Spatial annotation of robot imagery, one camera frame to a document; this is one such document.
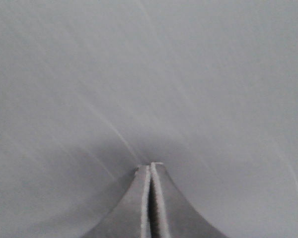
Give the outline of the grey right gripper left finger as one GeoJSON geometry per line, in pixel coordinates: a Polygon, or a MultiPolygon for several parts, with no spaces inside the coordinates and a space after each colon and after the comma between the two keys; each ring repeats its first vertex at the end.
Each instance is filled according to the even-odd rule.
{"type": "Polygon", "coordinates": [[[149,166],[140,166],[117,205],[85,238],[146,238],[149,234],[149,166]]]}

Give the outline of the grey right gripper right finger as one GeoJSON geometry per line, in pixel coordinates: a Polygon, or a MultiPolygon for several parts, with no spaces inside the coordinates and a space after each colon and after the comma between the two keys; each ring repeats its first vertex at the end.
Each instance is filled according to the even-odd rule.
{"type": "Polygon", "coordinates": [[[189,203],[163,163],[150,165],[149,224],[152,238],[225,238],[189,203]]]}

